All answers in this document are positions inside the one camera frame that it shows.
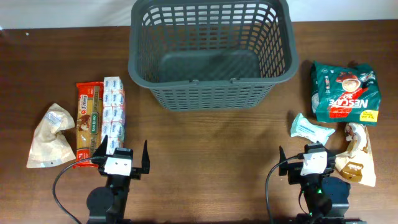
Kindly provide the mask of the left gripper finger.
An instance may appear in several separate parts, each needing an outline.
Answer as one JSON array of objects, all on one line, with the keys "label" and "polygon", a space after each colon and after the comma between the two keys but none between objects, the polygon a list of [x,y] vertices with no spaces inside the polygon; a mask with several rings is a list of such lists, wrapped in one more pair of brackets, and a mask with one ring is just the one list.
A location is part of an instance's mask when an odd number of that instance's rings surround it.
[{"label": "left gripper finger", "polygon": [[145,140],[145,142],[144,142],[144,148],[143,148],[143,152],[142,152],[141,173],[142,174],[150,173],[150,159],[149,159],[149,153],[147,150],[147,140]]},{"label": "left gripper finger", "polygon": [[95,150],[91,157],[91,162],[93,164],[103,164],[106,159],[106,151],[108,145],[108,135],[106,135],[99,147]]}]

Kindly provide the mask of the beige brown snack pouch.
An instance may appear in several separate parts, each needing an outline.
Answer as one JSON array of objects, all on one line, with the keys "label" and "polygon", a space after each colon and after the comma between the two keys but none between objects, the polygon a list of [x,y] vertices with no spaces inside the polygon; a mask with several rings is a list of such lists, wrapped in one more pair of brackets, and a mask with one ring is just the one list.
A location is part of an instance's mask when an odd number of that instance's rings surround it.
[{"label": "beige brown snack pouch", "polygon": [[345,152],[336,156],[336,170],[346,180],[374,187],[376,174],[367,127],[348,123],[345,134],[349,145]]}]

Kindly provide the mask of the green Nescafe coffee bag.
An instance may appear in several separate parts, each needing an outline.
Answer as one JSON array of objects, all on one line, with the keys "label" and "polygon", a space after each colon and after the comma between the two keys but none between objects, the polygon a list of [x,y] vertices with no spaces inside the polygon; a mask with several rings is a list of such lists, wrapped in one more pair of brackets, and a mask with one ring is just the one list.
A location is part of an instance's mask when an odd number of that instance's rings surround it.
[{"label": "green Nescafe coffee bag", "polygon": [[370,65],[337,67],[314,62],[310,77],[312,111],[317,121],[377,124],[381,92]]}]

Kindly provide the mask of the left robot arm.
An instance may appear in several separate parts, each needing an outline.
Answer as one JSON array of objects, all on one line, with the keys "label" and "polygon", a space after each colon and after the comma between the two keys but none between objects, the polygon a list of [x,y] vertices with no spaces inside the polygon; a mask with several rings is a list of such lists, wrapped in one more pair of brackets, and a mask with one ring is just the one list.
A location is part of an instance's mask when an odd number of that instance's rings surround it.
[{"label": "left robot arm", "polygon": [[117,147],[109,155],[107,146],[108,137],[105,137],[91,158],[98,166],[99,174],[107,180],[104,187],[95,188],[87,197],[88,223],[131,223],[124,217],[131,180],[139,180],[141,175],[150,173],[147,142],[144,143],[140,167],[132,164],[132,149]]}]

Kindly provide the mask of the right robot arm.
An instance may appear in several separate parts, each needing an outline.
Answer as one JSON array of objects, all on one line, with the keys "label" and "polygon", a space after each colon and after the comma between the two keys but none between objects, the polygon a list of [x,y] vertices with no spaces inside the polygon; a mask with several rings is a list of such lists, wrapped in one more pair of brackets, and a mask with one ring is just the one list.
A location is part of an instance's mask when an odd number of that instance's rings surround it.
[{"label": "right robot arm", "polygon": [[[304,152],[296,156],[298,162],[290,163],[282,147],[279,148],[279,155],[279,175],[286,175],[290,185],[299,184],[299,197],[305,199],[308,208],[308,212],[299,213],[293,223],[345,223],[351,186],[331,176],[336,156],[319,142],[304,146]],[[326,159],[326,167],[315,174],[305,174],[305,158],[316,155]]]}]

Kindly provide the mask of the Kleenex tissue multipack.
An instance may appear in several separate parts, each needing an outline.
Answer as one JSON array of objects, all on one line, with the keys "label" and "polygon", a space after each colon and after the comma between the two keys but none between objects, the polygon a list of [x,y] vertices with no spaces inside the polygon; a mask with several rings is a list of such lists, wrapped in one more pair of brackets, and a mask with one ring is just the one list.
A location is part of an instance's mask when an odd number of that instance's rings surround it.
[{"label": "Kleenex tissue multipack", "polygon": [[108,137],[106,153],[113,155],[122,147],[125,137],[125,91],[119,77],[104,78],[103,120],[101,139]]}]

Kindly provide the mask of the beige powder pouch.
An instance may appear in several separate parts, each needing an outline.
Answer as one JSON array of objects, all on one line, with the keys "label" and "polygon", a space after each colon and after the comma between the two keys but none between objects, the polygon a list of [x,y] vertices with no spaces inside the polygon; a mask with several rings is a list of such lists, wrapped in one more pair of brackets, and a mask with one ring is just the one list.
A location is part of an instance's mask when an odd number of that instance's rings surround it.
[{"label": "beige powder pouch", "polygon": [[26,167],[55,167],[76,159],[62,131],[75,127],[70,113],[54,103],[34,130]]}]

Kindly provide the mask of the San Remo spaghetti packet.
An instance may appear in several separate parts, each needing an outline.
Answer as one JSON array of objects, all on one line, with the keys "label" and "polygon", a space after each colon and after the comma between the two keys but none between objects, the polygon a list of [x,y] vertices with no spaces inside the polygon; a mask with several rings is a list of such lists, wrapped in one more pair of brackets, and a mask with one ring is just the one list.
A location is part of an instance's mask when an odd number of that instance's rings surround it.
[{"label": "San Remo spaghetti packet", "polygon": [[101,144],[103,82],[77,83],[76,161],[92,157]]}]

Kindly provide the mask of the grey plastic basket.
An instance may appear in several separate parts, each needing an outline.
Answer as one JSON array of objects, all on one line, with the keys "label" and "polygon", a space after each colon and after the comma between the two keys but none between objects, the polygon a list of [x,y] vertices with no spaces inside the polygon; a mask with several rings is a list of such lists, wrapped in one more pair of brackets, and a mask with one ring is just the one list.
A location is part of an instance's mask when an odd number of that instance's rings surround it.
[{"label": "grey plastic basket", "polygon": [[172,111],[257,106],[299,68],[286,0],[138,0],[128,72]]}]

